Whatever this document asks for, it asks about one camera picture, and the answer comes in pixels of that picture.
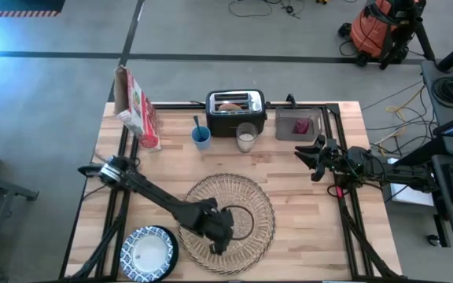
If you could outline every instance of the plate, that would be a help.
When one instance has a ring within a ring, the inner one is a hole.
[[[161,226],[146,226],[127,237],[120,253],[120,265],[131,280],[153,282],[172,272],[178,253],[171,231]]]

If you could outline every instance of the wooden table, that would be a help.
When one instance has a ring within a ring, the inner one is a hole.
[[[338,103],[348,146],[369,148],[359,103]],[[333,176],[326,173],[321,182],[310,180],[311,171],[293,155],[295,145],[308,143],[276,140],[274,111],[268,112],[263,133],[257,138],[253,150],[247,154],[238,151],[234,138],[213,138],[209,150],[197,151],[190,138],[194,127],[192,116],[199,115],[202,124],[205,124],[203,111],[158,110],[158,114],[162,150],[157,153],[138,152],[142,161],[140,168],[149,180],[183,199],[195,183],[209,175],[227,172],[244,175],[259,183],[270,197],[276,214],[274,241],[268,253],[252,269],[232,276],[213,274],[192,262],[181,248],[178,265],[168,280],[351,278],[337,200],[326,193],[326,188],[333,184]],[[106,157],[116,155],[121,131],[122,123],[113,115],[113,104],[108,103],[96,151]],[[333,131],[333,136],[336,137],[334,127]],[[89,179],[85,193],[100,185],[98,180]],[[401,274],[381,192],[364,186],[358,194],[368,240],[391,269]],[[83,202],[66,275],[74,274],[98,245],[108,198],[109,190],[103,189]],[[170,214],[133,193],[125,234],[148,225],[166,226],[177,235],[177,225]],[[362,260],[357,243],[355,253],[362,274]],[[112,247],[105,270],[109,270],[108,266],[111,266],[111,256]],[[127,280],[121,269],[119,280]]]

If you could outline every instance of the black toaster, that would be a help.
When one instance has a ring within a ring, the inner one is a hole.
[[[213,137],[235,137],[237,126],[252,123],[263,131],[267,119],[261,90],[215,90],[205,98],[205,116]]]

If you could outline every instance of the wicker placemat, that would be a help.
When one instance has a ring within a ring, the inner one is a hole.
[[[232,211],[234,239],[239,240],[232,240],[222,255],[213,255],[209,251],[210,240],[180,227],[182,246],[195,262],[212,272],[236,274],[247,270],[263,258],[274,238],[275,216],[270,200],[246,177],[217,174],[198,182],[188,192],[186,201],[210,197],[218,201],[219,209],[228,207]]]

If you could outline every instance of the blue mug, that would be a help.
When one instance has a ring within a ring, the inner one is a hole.
[[[205,138],[205,141],[199,141],[201,136]],[[195,127],[192,130],[192,139],[198,150],[208,149],[211,146],[211,131],[204,126]]]

